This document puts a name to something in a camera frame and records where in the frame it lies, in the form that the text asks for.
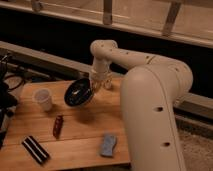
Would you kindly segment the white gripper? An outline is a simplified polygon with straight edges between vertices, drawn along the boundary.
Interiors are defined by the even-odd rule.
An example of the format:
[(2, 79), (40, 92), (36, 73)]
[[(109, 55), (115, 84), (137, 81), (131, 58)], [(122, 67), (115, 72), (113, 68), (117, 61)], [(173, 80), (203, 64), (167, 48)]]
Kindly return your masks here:
[[(100, 82), (104, 81), (107, 78), (107, 75), (110, 72), (111, 62), (105, 59), (95, 58), (91, 67), (89, 74), (91, 82), (91, 89), (93, 93), (97, 93), (100, 89)], [(106, 90), (112, 89), (112, 79), (107, 79), (104, 82), (104, 88)]]

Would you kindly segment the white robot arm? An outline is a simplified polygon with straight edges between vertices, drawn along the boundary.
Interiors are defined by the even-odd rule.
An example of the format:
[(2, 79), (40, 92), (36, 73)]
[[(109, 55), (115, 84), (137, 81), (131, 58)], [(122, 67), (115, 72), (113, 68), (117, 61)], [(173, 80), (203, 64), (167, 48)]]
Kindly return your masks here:
[(115, 63), (127, 70), (120, 87), (132, 171), (186, 171), (173, 104), (190, 90), (193, 75), (182, 61), (120, 49), (113, 40), (95, 40), (90, 80), (98, 88)]

